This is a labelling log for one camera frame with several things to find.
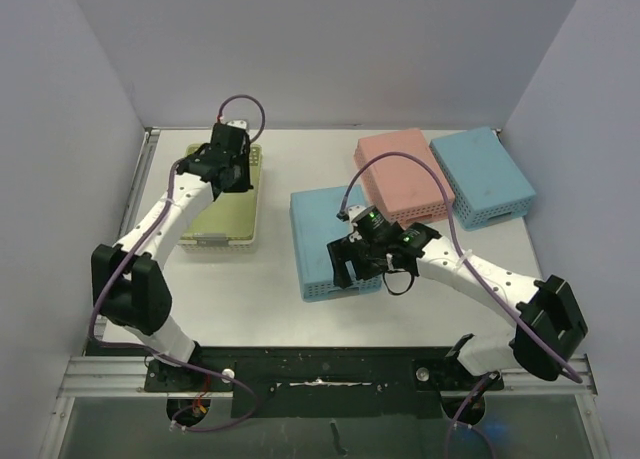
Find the blue plastic basket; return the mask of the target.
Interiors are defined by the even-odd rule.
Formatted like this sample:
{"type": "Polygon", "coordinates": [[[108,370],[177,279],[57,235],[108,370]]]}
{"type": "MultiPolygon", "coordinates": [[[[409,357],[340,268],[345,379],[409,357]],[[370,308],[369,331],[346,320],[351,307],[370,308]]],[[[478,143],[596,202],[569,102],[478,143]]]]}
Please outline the blue plastic basket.
{"type": "Polygon", "coordinates": [[[477,230],[529,212],[536,192],[492,129],[439,137],[429,147],[455,193],[453,211],[464,229],[477,230]]]}
{"type": "Polygon", "coordinates": [[[344,186],[294,192],[290,195],[289,216],[295,262],[302,300],[319,302],[344,296],[374,293],[382,280],[355,280],[347,289],[334,285],[333,268],[327,245],[349,233],[347,223],[336,214],[343,199],[344,186]]]}

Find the pink plastic basket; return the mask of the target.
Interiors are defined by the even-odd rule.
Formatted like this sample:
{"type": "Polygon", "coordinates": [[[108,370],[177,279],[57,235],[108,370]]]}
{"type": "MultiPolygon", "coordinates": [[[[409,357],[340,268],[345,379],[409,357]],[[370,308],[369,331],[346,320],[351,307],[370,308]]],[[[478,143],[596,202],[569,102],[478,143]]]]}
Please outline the pink plastic basket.
{"type": "Polygon", "coordinates": [[[395,155],[377,161],[361,175],[370,202],[388,220],[403,226],[446,219],[446,207],[453,204],[455,194],[423,133],[408,129],[363,137],[358,140],[354,162],[360,168],[386,152],[404,152],[422,161],[434,171],[444,189],[440,190],[420,165],[395,155]]]}

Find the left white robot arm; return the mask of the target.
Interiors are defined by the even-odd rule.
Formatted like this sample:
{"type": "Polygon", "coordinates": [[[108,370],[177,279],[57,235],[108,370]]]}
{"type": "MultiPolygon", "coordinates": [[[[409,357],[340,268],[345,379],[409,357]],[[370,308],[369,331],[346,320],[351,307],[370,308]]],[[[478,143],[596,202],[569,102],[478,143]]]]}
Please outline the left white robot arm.
{"type": "Polygon", "coordinates": [[[171,316],[163,269],[201,212],[222,194],[251,189],[250,148],[246,121],[215,123],[208,142],[170,166],[165,192],[143,219],[91,255],[91,317],[133,334],[139,347],[169,365],[168,378],[183,390],[200,384],[204,366],[192,357],[195,340],[171,316]]]}

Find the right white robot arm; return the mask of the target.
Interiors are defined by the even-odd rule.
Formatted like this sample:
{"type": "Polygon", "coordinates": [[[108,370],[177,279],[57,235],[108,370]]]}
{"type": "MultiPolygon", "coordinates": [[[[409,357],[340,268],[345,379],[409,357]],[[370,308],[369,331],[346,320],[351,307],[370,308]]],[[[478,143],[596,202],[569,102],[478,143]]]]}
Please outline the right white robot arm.
{"type": "Polygon", "coordinates": [[[466,388],[481,375],[512,368],[544,381],[579,379],[569,360],[588,327],[566,280],[501,268],[427,225],[390,222],[374,206],[353,206],[339,216],[349,232],[327,245],[335,286],[348,289],[355,281],[405,272],[452,288],[512,327],[509,334],[463,336],[445,363],[452,385],[466,388]]]}

